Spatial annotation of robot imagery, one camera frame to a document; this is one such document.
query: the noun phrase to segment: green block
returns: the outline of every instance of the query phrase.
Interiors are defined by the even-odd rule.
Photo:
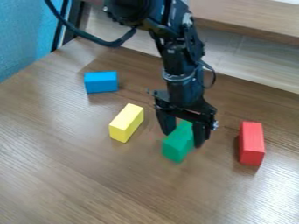
[[[194,148],[192,123],[182,121],[177,128],[163,140],[162,153],[175,163],[181,163]]]

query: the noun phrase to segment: wire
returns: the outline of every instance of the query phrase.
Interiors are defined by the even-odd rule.
[[[136,34],[136,28],[132,28],[127,33],[125,33],[121,38],[108,42],[101,38],[97,38],[92,34],[89,34],[87,32],[84,32],[80,29],[77,29],[73,24],[67,22],[63,17],[60,16],[60,14],[57,12],[55,6],[53,5],[51,0],[45,0],[45,3],[49,7],[49,9],[52,11],[54,16],[60,21],[61,24],[63,24],[68,30],[73,32],[75,35],[80,36],[84,39],[88,39],[90,41],[93,41],[96,44],[99,44],[101,46],[108,46],[108,47],[119,47],[122,46],[124,42],[126,42],[128,39],[132,38],[134,34]]]
[[[200,60],[199,64],[202,65],[203,67],[207,68],[208,70],[210,70],[212,72],[212,84],[209,87],[204,86],[204,88],[211,88],[215,84],[215,82],[217,80],[216,71],[209,64],[207,64],[206,62],[204,62],[203,60]]]

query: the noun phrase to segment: rectangular block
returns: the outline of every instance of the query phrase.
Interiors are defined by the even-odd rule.
[[[109,124],[111,138],[126,143],[143,122],[143,108],[128,103],[118,116]]]
[[[265,156],[262,124],[243,122],[240,127],[240,162],[246,165],[261,165]]]
[[[181,163],[194,148],[192,123],[182,121],[177,128],[163,140],[162,153],[175,163]]]
[[[86,73],[84,76],[84,84],[88,94],[117,91],[117,72]]]

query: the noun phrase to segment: blue block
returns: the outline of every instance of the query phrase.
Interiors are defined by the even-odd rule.
[[[88,94],[117,91],[117,72],[86,73],[84,76],[84,84]]]

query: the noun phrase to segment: black cable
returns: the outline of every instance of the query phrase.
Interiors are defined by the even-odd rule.
[[[132,28],[129,30],[126,34],[124,34],[121,38],[112,41],[112,42],[107,42],[103,39],[97,38],[94,35],[91,35],[87,32],[84,32],[80,29],[77,29],[73,24],[67,22],[63,17],[60,16],[60,14],[57,12],[55,6],[52,4],[51,0],[45,0],[45,3],[49,7],[49,9],[52,11],[54,16],[60,21],[61,24],[63,24],[68,30],[76,34],[77,36],[80,36],[84,39],[88,39],[90,41],[93,41],[96,44],[99,44],[101,46],[108,46],[108,47],[119,47],[121,46],[124,42],[126,42],[128,39],[132,38],[134,34],[136,33],[136,28]]]

